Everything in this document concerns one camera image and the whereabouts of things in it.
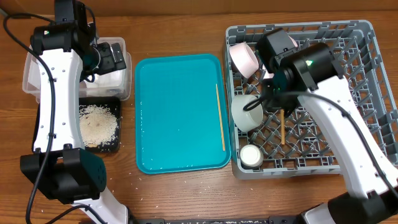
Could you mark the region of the wooden chopstick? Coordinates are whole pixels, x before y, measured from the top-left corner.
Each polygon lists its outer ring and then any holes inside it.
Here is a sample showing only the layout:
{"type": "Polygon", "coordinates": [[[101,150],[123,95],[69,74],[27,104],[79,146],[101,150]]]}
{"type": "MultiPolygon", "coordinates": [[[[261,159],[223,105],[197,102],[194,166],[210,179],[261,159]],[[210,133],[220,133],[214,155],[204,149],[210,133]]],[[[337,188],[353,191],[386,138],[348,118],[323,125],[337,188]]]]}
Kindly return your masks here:
{"type": "Polygon", "coordinates": [[[223,149],[223,151],[225,151],[226,148],[225,148],[225,141],[224,141],[223,120],[222,120],[222,115],[221,115],[220,95],[219,95],[217,83],[215,83],[215,89],[216,89],[216,99],[217,99],[217,104],[218,104],[218,116],[219,116],[219,122],[220,122],[221,143],[222,143],[222,149],[223,149]]]}
{"type": "Polygon", "coordinates": [[[281,142],[281,145],[285,145],[285,126],[284,126],[284,124],[285,124],[284,110],[281,109],[280,110],[280,136],[281,136],[280,142],[281,142]]]}

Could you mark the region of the white paper cup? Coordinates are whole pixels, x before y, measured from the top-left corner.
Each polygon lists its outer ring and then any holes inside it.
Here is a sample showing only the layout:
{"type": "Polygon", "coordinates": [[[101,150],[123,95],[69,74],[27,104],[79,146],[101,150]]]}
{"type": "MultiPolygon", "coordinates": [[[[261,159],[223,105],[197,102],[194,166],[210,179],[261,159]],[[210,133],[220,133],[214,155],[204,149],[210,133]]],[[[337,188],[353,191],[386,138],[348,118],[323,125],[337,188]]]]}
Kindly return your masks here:
{"type": "Polygon", "coordinates": [[[248,144],[241,148],[239,152],[241,165],[245,169],[257,169],[263,163],[264,155],[262,151],[255,145],[248,144]]]}

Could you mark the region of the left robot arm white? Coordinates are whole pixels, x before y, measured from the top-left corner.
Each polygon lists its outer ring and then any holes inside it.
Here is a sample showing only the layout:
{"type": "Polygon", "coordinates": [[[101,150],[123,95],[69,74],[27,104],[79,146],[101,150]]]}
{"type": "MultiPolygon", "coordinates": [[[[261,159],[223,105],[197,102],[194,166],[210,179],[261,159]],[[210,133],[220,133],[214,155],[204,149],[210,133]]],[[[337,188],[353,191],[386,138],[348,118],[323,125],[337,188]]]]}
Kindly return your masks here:
{"type": "Polygon", "coordinates": [[[96,223],[135,223],[130,209],[106,186],[102,158],[85,149],[80,131],[79,88],[83,80],[124,70],[119,44],[98,43],[91,9],[80,1],[54,4],[55,17],[36,27],[26,47],[40,71],[40,104],[32,153],[21,172],[32,192],[80,209],[96,223]]]}

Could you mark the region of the grey white bowl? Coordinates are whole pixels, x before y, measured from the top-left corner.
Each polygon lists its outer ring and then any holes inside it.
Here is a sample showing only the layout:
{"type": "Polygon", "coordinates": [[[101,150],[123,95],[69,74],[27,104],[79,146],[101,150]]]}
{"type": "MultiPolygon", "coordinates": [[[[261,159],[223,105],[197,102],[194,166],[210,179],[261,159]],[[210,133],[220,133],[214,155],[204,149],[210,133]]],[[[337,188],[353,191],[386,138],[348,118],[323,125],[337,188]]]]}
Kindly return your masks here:
{"type": "Polygon", "coordinates": [[[248,132],[262,124],[264,113],[261,105],[250,111],[243,110],[244,106],[256,99],[255,95],[236,95],[232,100],[232,118],[235,125],[242,132],[248,132]]]}

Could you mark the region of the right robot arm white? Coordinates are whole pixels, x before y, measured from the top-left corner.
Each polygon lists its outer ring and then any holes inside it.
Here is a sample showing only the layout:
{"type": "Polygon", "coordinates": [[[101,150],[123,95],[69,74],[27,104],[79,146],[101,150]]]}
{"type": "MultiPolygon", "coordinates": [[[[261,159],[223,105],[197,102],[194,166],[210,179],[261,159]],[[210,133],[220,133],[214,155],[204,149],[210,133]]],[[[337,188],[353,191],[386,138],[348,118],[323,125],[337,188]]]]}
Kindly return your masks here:
{"type": "Polygon", "coordinates": [[[302,212],[298,223],[379,223],[397,214],[397,169],[382,153],[327,44],[299,49],[283,29],[256,44],[272,80],[244,109],[304,107],[315,120],[343,174],[346,192],[302,212]]]}

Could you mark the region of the pink bowl with rice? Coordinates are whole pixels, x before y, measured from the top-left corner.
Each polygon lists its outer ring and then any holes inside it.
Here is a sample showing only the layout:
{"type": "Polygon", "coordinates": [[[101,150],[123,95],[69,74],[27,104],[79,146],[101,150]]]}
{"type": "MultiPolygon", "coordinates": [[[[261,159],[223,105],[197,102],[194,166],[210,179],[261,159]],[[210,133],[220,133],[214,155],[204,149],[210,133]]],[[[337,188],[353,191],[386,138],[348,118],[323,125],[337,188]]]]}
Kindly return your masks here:
{"type": "Polygon", "coordinates": [[[242,42],[229,48],[235,67],[244,78],[250,78],[259,68],[259,62],[247,43],[242,42]]]}

